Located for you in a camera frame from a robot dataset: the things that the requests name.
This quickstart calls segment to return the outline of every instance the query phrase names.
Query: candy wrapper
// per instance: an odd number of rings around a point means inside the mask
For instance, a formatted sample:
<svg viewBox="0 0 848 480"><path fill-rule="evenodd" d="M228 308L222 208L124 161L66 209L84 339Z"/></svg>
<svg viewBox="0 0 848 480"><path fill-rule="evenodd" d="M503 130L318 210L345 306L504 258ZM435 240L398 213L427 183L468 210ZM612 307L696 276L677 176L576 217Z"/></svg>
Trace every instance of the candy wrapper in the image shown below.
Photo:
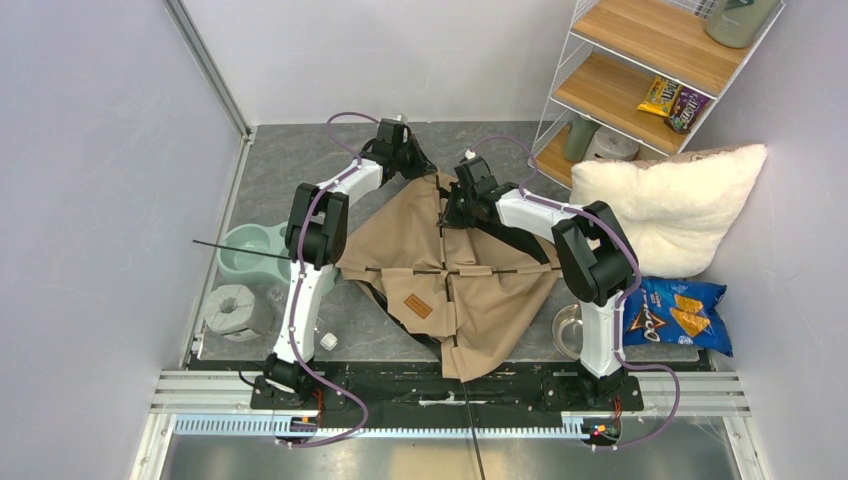
<svg viewBox="0 0 848 480"><path fill-rule="evenodd" d="M669 113L671 113L671 107L674 105L674 99L677 98L677 92L679 91L679 83L669 80L662 75L657 75L645 100L636 109L661 117L668 117Z"/></svg>
<svg viewBox="0 0 848 480"><path fill-rule="evenodd" d="M624 304L623 345L697 345L732 357L727 329L715 311L726 290L714 283L643 279Z"/></svg>
<svg viewBox="0 0 848 480"><path fill-rule="evenodd" d="M709 98L683 87L665 123L677 133L688 133L708 103Z"/></svg>

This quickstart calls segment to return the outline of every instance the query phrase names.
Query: mint green bowl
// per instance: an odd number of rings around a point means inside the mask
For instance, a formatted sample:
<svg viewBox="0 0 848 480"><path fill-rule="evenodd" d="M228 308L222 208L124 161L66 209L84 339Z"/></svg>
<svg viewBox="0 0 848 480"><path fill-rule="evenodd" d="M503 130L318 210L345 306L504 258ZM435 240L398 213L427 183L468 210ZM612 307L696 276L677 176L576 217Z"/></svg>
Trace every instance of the mint green bowl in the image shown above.
<svg viewBox="0 0 848 480"><path fill-rule="evenodd" d="M287 226L288 222L273 227L248 223L230 230L222 243L227 247L286 257L289 254L285 242ZM218 249L217 259L218 271L230 284L254 286L291 283L292 262L289 260L223 248ZM334 281L327 284L322 295L335 287L338 276L336 271Z"/></svg>

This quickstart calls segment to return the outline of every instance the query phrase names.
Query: blue snack bag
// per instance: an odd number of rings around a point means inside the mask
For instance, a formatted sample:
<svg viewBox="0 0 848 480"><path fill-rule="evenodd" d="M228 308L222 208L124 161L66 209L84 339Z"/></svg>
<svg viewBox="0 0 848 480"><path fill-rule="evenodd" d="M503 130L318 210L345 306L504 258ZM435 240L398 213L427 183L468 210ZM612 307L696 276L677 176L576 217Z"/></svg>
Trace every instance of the blue snack bag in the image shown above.
<svg viewBox="0 0 848 480"><path fill-rule="evenodd" d="M733 347L715 311L726 285L644 278L624 304L623 345L679 343L711 348L728 357Z"/></svg>

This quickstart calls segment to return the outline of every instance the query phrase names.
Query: faux fur cushion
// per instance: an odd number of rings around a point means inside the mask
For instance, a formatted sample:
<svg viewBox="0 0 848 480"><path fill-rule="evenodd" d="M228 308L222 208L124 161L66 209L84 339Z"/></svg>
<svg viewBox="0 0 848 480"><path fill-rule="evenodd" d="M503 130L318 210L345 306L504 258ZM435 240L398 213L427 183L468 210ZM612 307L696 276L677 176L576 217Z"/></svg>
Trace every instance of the faux fur cushion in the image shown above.
<svg viewBox="0 0 848 480"><path fill-rule="evenodd" d="M571 203L608 203L644 274L691 277L712 262L765 159L765 145L748 145L644 165L581 162L571 172Z"/></svg>

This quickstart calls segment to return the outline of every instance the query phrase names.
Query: yellow candy bag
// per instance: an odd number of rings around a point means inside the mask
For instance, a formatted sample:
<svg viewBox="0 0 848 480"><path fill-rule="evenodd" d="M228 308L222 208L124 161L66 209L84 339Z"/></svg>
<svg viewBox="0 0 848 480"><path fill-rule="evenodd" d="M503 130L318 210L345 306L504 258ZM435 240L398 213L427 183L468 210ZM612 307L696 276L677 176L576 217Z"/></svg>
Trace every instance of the yellow candy bag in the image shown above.
<svg viewBox="0 0 848 480"><path fill-rule="evenodd" d="M679 83L669 80L662 75L657 75L654 78L653 85L651 85L651 91L648 92L645 100L636 108L643 112L668 117L678 93L680 93Z"/></svg>

